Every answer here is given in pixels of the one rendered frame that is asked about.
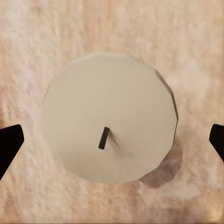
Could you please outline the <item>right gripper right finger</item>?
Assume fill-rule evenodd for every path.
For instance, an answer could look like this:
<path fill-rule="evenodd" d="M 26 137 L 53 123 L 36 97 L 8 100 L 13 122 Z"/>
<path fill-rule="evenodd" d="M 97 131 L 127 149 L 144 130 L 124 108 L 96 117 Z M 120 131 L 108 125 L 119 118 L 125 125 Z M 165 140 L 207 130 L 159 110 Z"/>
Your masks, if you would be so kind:
<path fill-rule="evenodd" d="M 209 141 L 224 161 L 224 126 L 213 124 Z"/>

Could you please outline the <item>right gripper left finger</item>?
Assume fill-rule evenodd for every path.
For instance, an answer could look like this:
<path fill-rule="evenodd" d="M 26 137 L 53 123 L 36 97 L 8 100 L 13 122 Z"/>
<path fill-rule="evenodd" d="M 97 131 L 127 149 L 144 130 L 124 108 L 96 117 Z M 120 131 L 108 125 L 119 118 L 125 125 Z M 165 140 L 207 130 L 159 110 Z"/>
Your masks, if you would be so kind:
<path fill-rule="evenodd" d="M 0 129 L 0 180 L 24 142 L 20 124 Z"/>

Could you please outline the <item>pillar candle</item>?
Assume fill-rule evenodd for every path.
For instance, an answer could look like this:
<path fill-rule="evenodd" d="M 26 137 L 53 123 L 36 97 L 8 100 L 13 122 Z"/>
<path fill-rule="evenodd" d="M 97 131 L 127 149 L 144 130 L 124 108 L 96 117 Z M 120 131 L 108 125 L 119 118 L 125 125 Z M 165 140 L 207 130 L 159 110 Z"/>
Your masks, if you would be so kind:
<path fill-rule="evenodd" d="M 117 185 L 159 167 L 179 115 L 158 70 L 125 53 L 98 51 L 55 75 L 42 102 L 42 134 L 67 171 Z"/>

